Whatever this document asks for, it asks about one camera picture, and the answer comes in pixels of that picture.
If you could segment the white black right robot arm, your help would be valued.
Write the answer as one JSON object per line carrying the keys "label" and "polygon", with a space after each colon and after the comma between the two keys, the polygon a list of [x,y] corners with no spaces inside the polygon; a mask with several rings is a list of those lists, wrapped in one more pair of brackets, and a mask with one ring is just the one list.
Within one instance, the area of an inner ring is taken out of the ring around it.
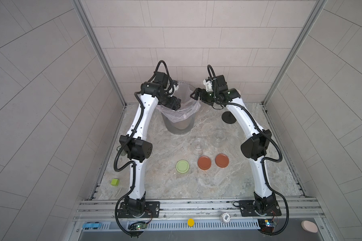
{"label": "white black right robot arm", "polygon": [[203,81],[204,89],[197,88],[190,97],[213,106],[222,105],[234,116],[245,134],[241,144],[242,154],[250,161],[254,178],[254,210],[266,215],[276,206],[276,195],[271,190],[264,163],[272,133],[264,130],[246,108],[237,89],[229,89],[223,75],[208,77]]}

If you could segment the red lidded rice jar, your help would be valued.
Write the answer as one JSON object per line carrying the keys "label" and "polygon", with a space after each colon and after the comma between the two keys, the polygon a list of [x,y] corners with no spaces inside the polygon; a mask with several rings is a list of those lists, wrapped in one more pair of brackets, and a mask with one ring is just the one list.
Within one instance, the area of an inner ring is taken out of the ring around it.
{"label": "red lidded rice jar", "polygon": [[202,138],[195,138],[192,143],[192,152],[195,156],[202,156],[205,149],[205,141]]}

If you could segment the green jar lid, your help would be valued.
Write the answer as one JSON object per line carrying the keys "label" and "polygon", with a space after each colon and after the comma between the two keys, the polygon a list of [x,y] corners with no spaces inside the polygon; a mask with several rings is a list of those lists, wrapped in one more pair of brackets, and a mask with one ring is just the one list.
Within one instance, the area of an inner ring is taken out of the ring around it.
{"label": "green jar lid", "polygon": [[185,174],[189,171],[190,165],[186,160],[179,160],[176,163],[176,171],[181,174]]}

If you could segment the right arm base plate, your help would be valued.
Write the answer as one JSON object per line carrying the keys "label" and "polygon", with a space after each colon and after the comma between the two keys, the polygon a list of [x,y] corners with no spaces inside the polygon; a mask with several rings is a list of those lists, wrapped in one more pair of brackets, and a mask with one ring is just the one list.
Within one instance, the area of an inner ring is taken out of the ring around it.
{"label": "right arm base plate", "polygon": [[268,208],[266,211],[257,211],[254,205],[254,200],[239,200],[235,201],[233,205],[240,209],[242,217],[282,216],[280,206],[277,203]]}

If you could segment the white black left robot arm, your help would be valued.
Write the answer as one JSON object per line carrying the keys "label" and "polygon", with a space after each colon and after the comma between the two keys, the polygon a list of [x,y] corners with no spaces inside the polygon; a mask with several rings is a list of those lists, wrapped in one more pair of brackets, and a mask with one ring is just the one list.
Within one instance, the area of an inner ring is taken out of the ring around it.
{"label": "white black left robot arm", "polygon": [[178,83],[169,74],[156,71],[141,85],[141,90],[134,93],[139,107],[129,131],[119,139],[129,159],[125,166],[130,168],[130,190],[123,198],[123,208],[133,216],[142,215],[145,210],[145,161],[153,151],[153,144],[146,140],[151,117],[157,105],[172,110],[181,107],[181,100],[173,96],[177,89]]}

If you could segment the clear rice jar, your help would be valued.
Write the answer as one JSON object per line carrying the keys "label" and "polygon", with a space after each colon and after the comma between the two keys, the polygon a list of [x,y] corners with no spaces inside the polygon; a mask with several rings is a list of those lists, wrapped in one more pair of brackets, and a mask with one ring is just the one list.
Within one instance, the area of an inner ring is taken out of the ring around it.
{"label": "clear rice jar", "polygon": [[228,136],[228,134],[226,131],[216,130],[213,134],[213,141],[212,141],[213,144],[212,145],[217,148],[222,147],[225,144],[225,142],[227,141],[227,136]]}

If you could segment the red jar lid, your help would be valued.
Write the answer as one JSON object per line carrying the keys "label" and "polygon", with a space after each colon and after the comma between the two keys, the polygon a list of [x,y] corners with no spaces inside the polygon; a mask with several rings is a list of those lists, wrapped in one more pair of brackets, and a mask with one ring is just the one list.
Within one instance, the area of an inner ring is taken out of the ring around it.
{"label": "red jar lid", "polygon": [[226,168],[229,165],[229,158],[225,154],[218,154],[215,158],[215,163],[220,168]]}
{"label": "red jar lid", "polygon": [[201,169],[201,170],[209,170],[211,168],[211,165],[212,165],[212,161],[209,157],[207,156],[201,156],[198,158],[198,167]]}

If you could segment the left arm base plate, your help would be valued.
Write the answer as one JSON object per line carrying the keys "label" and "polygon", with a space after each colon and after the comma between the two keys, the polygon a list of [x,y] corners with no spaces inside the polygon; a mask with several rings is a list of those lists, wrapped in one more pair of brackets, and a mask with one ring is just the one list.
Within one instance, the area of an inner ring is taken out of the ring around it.
{"label": "left arm base plate", "polygon": [[121,203],[116,214],[120,219],[147,219],[159,217],[159,201],[149,201],[145,203],[144,208],[138,208],[132,204]]}

